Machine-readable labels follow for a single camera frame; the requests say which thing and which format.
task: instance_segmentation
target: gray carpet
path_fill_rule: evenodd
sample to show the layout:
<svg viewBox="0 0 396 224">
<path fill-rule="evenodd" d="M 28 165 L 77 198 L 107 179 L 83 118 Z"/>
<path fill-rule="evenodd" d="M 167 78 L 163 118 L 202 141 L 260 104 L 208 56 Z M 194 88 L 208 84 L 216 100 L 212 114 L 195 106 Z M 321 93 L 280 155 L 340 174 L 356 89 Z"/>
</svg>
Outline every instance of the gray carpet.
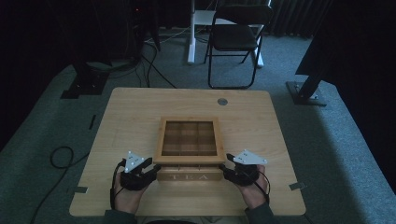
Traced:
<svg viewBox="0 0 396 224">
<path fill-rule="evenodd" d="M 326 107 L 295 105 L 286 81 L 305 81 L 295 76 L 310 40 L 300 37 L 264 39 L 264 67 L 258 70 L 250 90 L 269 91 L 284 134 L 291 162 L 302 189 L 306 217 L 278 217 L 281 223 L 395 223 L 396 198 L 380 172 L 361 133 L 337 93 L 322 82 L 319 90 Z M 197 42 L 195 64 L 188 65 L 188 38 L 162 42 L 163 50 L 154 65 L 176 87 L 208 89 L 207 64 L 202 64 L 205 44 Z M 153 58 L 145 46 L 144 56 Z M 221 84 L 248 82 L 251 62 L 221 61 L 214 73 L 226 73 Z M 0 223 L 29 223 L 41 200 L 62 176 L 64 170 L 50 164 L 51 152 L 61 146 L 74 149 L 74 161 L 91 149 L 111 91 L 116 87 L 145 87 L 143 74 L 149 64 L 135 70 L 112 73 L 102 95 L 82 95 L 78 99 L 60 99 L 74 79 L 74 69 L 65 68 L 49 84 L 35 108 L 0 154 Z M 150 87 L 172 88 L 155 70 L 150 69 Z M 66 165 L 66 150 L 55 155 L 54 162 Z M 72 217 L 68 207 L 70 188 L 78 184 L 85 160 L 72 166 L 60 185 L 37 213 L 35 223 L 100 223 L 100 217 Z"/>
</svg>

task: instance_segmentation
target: person's hand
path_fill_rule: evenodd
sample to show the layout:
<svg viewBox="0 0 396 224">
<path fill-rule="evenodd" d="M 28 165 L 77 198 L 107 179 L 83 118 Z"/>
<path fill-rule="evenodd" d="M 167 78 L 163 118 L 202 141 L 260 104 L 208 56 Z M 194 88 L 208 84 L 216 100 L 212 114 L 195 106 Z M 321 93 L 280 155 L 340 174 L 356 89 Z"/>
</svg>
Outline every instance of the person's hand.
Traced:
<svg viewBox="0 0 396 224">
<path fill-rule="evenodd" d="M 265 174 L 265 167 L 263 165 L 257 165 L 257 169 L 261 173 Z M 260 177 L 256 182 L 260 187 L 262 187 L 262 189 L 267 190 L 268 183 L 265 180 L 264 175 L 260 174 Z M 241 192 L 245 204 L 249 209 L 256 208 L 266 202 L 264 194 L 256 185 L 252 184 L 245 187 L 236 185 L 236 187 Z"/>
<path fill-rule="evenodd" d="M 116 175 L 116 183 L 114 187 L 115 193 L 118 193 L 114 200 L 115 209 L 121 212 L 136 214 L 137 209 L 139 208 L 140 199 L 148 187 L 149 186 L 141 190 L 122 189 L 120 184 L 120 173 L 118 173 Z"/>
</svg>

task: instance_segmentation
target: cable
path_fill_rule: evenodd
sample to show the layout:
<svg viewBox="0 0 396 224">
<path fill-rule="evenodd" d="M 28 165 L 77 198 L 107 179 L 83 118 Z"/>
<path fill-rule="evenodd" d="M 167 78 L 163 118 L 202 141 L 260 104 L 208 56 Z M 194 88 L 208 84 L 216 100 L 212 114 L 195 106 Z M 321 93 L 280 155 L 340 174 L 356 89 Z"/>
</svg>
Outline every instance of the cable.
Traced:
<svg viewBox="0 0 396 224">
<path fill-rule="evenodd" d="M 117 166 L 116 169 L 114 169 L 114 174 L 113 174 L 113 180 L 111 182 L 111 190 L 110 190 L 110 205 L 111 205 L 111 209 L 115 209 L 116 205 L 115 205 L 115 201 L 116 201 L 116 197 L 117 195 L 119 195 L 119 193 L 124 189 L 124 187 L 122 187 L 117 193 L 116 193 L 116 178 L 117 178 L 117 173 L 120 169 L 121 166 L 125 166 L 125 159 L 122 159 L 122 161 L 120 161 Z"/>
<path fill-rule="evenodd" d="M 314 222 L 311 220 L 311 218 L 309 218 L 306 213 L 304 213 L 304 217 L 306 218 L 306 220 L 310 223 L 310 224 L 314 224 Z"/>
<path fill-rule="evenodd" d="M 209 8 L 214 4 L 215 1 L 216 1 L 216 4 L 215 4 L 214 8 L 216 9 L 216 7 L 217 7 L 217 5 L 218 5 L 218 0 L 212 0 L 212 1 L 209 3 L 209 5 L 206 7 L 206 9 L 204 9 L 204 10 L 209 10 Z M 168 41 L 168 40 L 170 40 L 170 39 L 172 39 L 172 38 L 175 38 L 175 37 L 178 36 L 178 35 L 182 35 L 183 33 L 185 33 L 185 32 L 186 32 L 187 30 L 189 30 L 190 28 L 191 28 L 191 27 L 189 26 L 189 27 L 183 29 L 182 31 L 180 31 L 180 32 L 177 33 L 177 34 L 168 36 L 167 39 L 161 41 L 160 43 L 165 43 L 166 41 Z M 206 28 L 206 26 L 205 26 L 204 28 L 202 28 L 201 30 L 195 32 L 195 34 L 197 35 L 197 34 L 201 33 L 201 31 L 203 31 L 205 28 Z M 150 44 L 152 44 L 153 42 L 152 42 L 151 40 L 152 40 L 152 37 L 149 38 L 148 40 L 146 40 L 145 43 L 150 43 Z"/>
<path fill-rule="evenodd" d="M 145 65 L 143 63 L 140 64 L 143 67 L 143 71 L 145 71 Z M 139 74 L 137 73 L 137 69 L 134 70 L 134 73 L 136 74 L 137 78 L 139 79 L 139 87 L 142 87 L 142 78 L 140 78 Z"/>
<path fill-rule="evenodd" d="M 147 86 L 148 83 L 146 81 L 146 67 L 143 63 L 142 63 L 142 67 L 143 67 L 143 77 L 144 77 L 144 80 L 145 80 L 146 86 Z M 140 76 L 137 73 L 136 73 L 136 75 L 139 77 L 139 85 L 140 85 L 140 87 L 142 87 L 142 79 L 140 78 Z"/>
<path fill-rule="evenodd" d="M 70 152 L 70 159 L 69 159 L 69 162 L 67 163 L 66 166 L 59 166 L 59 165 L 55 164 L 55 162 L 53 161 L 53 158 L 54 158 L 55 154 L 56 154 L 59 150 L 61 150 L 61 149 L 67 149 L 67 150 L 69 150 L 69 152 Z M 72 167 L 72 166 L 74 166 L 74 165 L 76 165 L 76 164 L 78 164 L 79 162 L 81 162 L 82 160 L 84 160 L 85 158 L 87 158 L 89 155 L 90 155 L 90 153 L 87 153 L 87 154 L 85 154 L 83 157 L 81 157 L 79 160 L 73 162 L 73 159 L 74 159 L 74 151 L 73 151 L 73 148 L 71 148 L 71 147 L 57 147 L 57 148 L 55 148 L 55 149 L 51 152 L 51 154 L 50 154 L 50 156 L 49 156 L 50 164 L 51 164 L 54 168 L 56 168 L 56 169 L 64 170 L 64 173 L 61 175 L 61 177 L 60 177 L 59 180 L 55 183 L 55 185 L 53 185 L 53 187 L 49 190 L 49 192 L 46 194 L 46 196 L 44 196 L 44 198 L 41 200 L 40 204 L 39 204 L 39 205 L 37 206 L 37 208 L 35 209 L 35 212 L 34 212 L 34 214 L 33 214 L 33 216 L 32 216 L 31 221 L 30 221 L 31 224 L 35 223 L 35 217 L 37 216 L 38 211 L 40 210 L 40 207 L 43 205 L 44 201 L 46 201 L 46 200 L 48 199 L 48 197 L 51 195 L 51 193 L 58 187 L 58 185 L 59 185 L 59 184 L 61 183 L 61 181 L 64 179 L 64 177 L 65 177 L 67 171 L 69 170 L 69 168 Z"/>
<path fill-rule="evenodd" d="M 146 60 L 146 61 L 149 63 L 148 75 L 147 75 L 147 79 L 146 79 L 146 83 L 148 84 L 148 87 L 149 87 L 149 70 L 151 69 L 151 67 L 153 67 L 153 68 L 155 69 L 155 71 L 157 71 L 157 73 L 158 73 L 167 83 L 169 83 L 169 85 L 171 85 L 173 88 L 177 89 L 177 87 L 176 87 L 174 84 L 172 84 L 172 82 L 170 82 L 170 81 L 169 81 L 169 80 L 157 69 L 157 67 L 154 66 L 153 63 L 154 63 L 155 58 L 157 57 L 157 49 L 155 48 L 155 46 L 153 46 L 153 45 L 151 45 L 151 44 L 148 44 L 148 43 L 145 43 L 145 44 L 148 45 L 148 46 L 150 46 L 150 47 L 152 47 L 152 48 L 154 49 L 154 57 L 152 58 L 151 61 L 149 61 L 149 59 L 147 59 L 145 56 L 142 55 L 142 58 L 143 58 L 144 60 Z"/>
<path fill-rule="evenodd" d="M 167 42 L 167 41 L 170 40 L 170 39 L 173 39 L 173 38 L 175 38 L 175 37 L 177 37 L 177 36 L 179 36 L 179 35 L 183 35 L 183 34 L 185 34 L 185 32 L 186 32 L 187 30 L 189 30 L 190 28 L 191 28 L 191 27 L 189 26 L 189 27 L 183 29 L 182 31 L 180 31 L 180 32 L 177 33 L 177 34 L 172 34 L 172 35 L 160 35 L 161 37 L 166 37 L 166 39 L 163 40 L 163 41 L 161 41 L 160 43 L 165 43 L 165 42 Z M 201 28 L 200 30 L 196 31 L 196 32 L 195 32 L 195 35 L 200 34 L 200 33 L 201 33 L 203 30 L 205 30 L 205 29 L 206 29 L 206 26 L 204 26 L 204 27 Z M 147 40 L 145 40 L 145 43 L 153 44 L 154 42 L 152 41 L 152 37 L 149 38 L 149 39 L 147 39 Z"/>
<path fill-rule="evenodd" d="M 138 68 L 139 68 L 139 66 L 141 66 L 141 65 L 142 65 L 142 61 L 141 61 L 141 60 L 139 60 L 139 62 L 137 63 L 137 65 L 134 67 L 134 69 L 126 70 L 126 73 L 125 73 L 125 74 L 122 74 L 122 75 L 118 75 L 118 76 L 110 76 L 110 77 L 108 77 L 108 79 L 113 79 L 113 78 L 120 78 L 120 77 L 126 77 L 126 76 L 128 76 L 128 75 L 132 74 L 133 72 L 136 72 L 136 73 L 137 73 L 137 69 L 138 69 Z"/>
<path fill-rule="evenodd" d="M 267 201 L 267 203 L 269 204 L 269 203 L 270 203 L 270 191 L 271 191 L 270 181 L 268 180 L 267 176 L 266 176 L 264 173 L 262 173 L 262 172 L 260 172 L 260 171 L 258 171 L 258 172 L 264 176 L 265 180 L 266 180 L 267 183 L 268 183 L 268 193 L 266 193 L 265 190 L 257 183 L 257 181 L 253 180 L 253 179 L 250 177 L 250 175 L 248 175 L 245 171 L 242 171 L 242 173 L 243 173 L 248 179 L 250 179 L 250 180 L 253 182 L 253 184 L 256 185 L 257 188 L 259 188 L 259 190 L 260 190 L 260 191 L 262 192 L 262 194 L 264 195 L 265 201 Z"/>
<path fill-rule="evenodd" d="M 207 38 L 202 38 L 202 37 L 198 37 L 198 36 L 196 36 L 195 39 L 196 39 L 198 42 L 204 43 L 204 44 L 206 44 L 207 41 L 208 41 Z"/>
<path fill-rule="evenodd" d="M 119 71 L 128 71 L 133 68 L 136 68 L 140 63 L 139 59 L 131 58 L 130 61 L 126 64 L 119 65 L 117 67 L 109 67 L 109 68 L 97 68 L 92 65 L 88 65 L 91 70 L 96 72 L 104 72 L 104 73 L 112 73 L 112 72 L 119 72 Z"/>
</svg>

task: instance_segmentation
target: wooden table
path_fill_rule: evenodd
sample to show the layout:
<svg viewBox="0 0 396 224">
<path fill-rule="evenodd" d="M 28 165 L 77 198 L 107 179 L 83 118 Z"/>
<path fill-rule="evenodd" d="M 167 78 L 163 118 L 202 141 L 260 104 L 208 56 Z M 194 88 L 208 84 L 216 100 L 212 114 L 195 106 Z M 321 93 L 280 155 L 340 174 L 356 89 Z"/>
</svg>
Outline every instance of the wooden table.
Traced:
<svg viewBox="0 0 396 224">
<path fill-rule="evenodd" d="M 220 105 L 218 99 L 226 99 Z M 218 91 L 116 88 L 92 145 L 79 187 L 70 206 L 73 216 L 103 216 L 110 209 L 109 189 L 117 163 L 129 150 L 153 157 L 161 116 L 219 118 L 225 152 L 243 149 L 268 160 L 271 208 L 276 215 L 305 212 L 289 153 L 271 97 L 266 91 Z M 226 166 L 233 168 L 227 161 Z M 138 216 L 241 216 L 246 205 L 237 188 L 220 181 L 154 181 L 145 192 Z"/>
</svg>

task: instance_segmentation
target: wooden tray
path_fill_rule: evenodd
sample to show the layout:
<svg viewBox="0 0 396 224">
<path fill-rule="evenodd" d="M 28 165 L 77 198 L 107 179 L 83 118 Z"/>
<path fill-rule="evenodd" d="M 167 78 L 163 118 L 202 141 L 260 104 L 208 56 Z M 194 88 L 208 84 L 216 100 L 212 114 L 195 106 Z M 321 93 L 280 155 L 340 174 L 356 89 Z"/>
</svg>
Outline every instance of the wooden tray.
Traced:
<svg viewBox="0 0 396 224">
<path fill-rule="evenodd" d="M 216 117 L 163 117 L 154 163 L 158 180 L 219 180 L 225 155 Z"/>
</svg>

